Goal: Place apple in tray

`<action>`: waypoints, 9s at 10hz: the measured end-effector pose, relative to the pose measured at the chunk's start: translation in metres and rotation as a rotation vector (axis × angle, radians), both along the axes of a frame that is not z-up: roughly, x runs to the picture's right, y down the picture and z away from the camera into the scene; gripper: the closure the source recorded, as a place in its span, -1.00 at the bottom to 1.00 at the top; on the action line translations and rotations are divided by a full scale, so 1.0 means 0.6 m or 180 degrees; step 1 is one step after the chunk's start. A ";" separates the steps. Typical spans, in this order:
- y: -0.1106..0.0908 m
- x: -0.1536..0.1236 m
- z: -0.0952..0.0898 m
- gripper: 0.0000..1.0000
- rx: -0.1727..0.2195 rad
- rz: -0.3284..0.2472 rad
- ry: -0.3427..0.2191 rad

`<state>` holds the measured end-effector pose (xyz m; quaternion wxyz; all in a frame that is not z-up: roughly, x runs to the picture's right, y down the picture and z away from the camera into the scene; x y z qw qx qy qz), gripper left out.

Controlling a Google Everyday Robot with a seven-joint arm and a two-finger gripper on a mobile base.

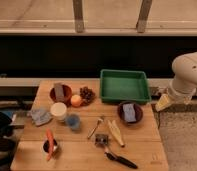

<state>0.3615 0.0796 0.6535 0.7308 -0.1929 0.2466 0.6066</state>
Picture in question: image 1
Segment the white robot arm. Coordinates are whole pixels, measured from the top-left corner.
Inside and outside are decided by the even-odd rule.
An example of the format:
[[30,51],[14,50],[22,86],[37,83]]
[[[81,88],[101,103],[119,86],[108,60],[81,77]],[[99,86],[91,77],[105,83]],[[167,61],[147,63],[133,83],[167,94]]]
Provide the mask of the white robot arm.
[[189,104],[197,89],[197,52],[176,57],[172,62],[174,78],[155,105],[162,111],[172,104]]

